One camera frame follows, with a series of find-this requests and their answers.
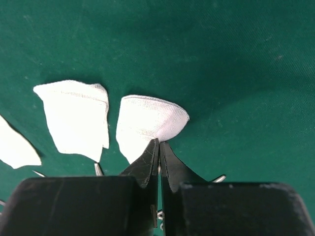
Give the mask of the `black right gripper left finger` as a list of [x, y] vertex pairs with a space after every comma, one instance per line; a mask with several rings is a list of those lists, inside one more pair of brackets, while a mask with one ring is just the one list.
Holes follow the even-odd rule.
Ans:
[[3, 236], [151, 236], [157, 227], [158, 140], [118, 176], [23, 180], [0, 217]]

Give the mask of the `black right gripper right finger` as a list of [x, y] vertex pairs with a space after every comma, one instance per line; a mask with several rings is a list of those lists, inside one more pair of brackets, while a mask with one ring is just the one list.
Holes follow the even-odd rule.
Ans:
[[206, 181], [159, 146], [166, 236], [312, 236], [300, 195], [279, 182]]

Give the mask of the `white gauze pad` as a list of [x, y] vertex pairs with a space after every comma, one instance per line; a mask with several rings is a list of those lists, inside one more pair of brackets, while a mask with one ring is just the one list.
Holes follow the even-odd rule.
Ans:
[[0, 160], [18, 169], [24, 166], [41, 166], [42, 162], [31, 143], [0, 117]]
[[109, 99], [101, 84], [64, 80], [37, 85], [47, 127], [58, 152], [83, 155], [99, 162], [109, 147]]
[[155, 97], [127, 95], [121, 99], [116, 129], [120, 152], [133, 163], [152, 139], [160, 142], [177, 136], [189, 121], [181, 106]]

